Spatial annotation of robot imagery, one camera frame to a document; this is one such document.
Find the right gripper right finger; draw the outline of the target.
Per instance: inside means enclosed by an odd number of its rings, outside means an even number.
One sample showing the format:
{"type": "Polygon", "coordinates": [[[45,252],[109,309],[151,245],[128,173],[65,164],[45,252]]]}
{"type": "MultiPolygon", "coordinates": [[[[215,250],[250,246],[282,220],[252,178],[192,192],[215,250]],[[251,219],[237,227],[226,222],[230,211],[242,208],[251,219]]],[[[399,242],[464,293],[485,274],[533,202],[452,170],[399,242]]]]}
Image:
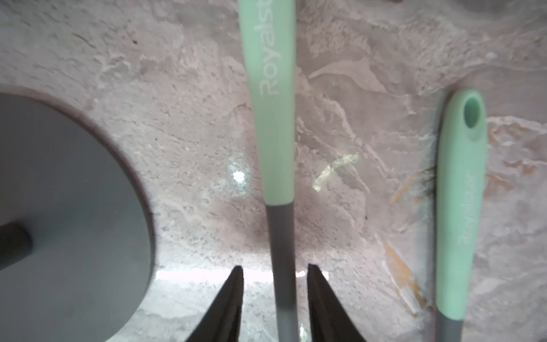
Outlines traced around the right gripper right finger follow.
{"type": "Polygon", "coordinates": [[[306,281],[312,341],[366,342],[317,265],[309,264],[306,281]]]}

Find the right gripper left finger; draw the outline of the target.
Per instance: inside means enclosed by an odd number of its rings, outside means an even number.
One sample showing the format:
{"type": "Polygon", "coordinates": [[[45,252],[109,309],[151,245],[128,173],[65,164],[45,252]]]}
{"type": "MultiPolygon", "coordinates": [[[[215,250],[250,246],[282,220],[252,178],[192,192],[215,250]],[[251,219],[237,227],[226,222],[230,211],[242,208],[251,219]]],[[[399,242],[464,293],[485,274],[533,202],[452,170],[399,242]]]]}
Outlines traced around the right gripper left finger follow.
{"type": "Polygon", "coordinates": [[[243,294],[244,272],[235,266],[187,342],[237,342],[243,294]]]}

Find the grey spatula mint handle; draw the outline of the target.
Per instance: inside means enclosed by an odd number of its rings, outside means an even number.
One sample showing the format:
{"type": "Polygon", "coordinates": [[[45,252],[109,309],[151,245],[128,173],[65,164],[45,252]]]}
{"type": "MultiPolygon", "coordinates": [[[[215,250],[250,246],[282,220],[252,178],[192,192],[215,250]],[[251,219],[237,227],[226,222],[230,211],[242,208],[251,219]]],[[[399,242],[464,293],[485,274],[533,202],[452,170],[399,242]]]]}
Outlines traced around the grey spatula mint handle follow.
{"type": "Polygon", "coordinates": [[[455,91],[442,115],[436,170],[435,339],[461,341],[487,163],[479,91],[455,91]]]}
{"type": "Polygon", "coordinates": [[[294,220],[296,3],[239,1],[280,341],[299,341],[294,220]]]}

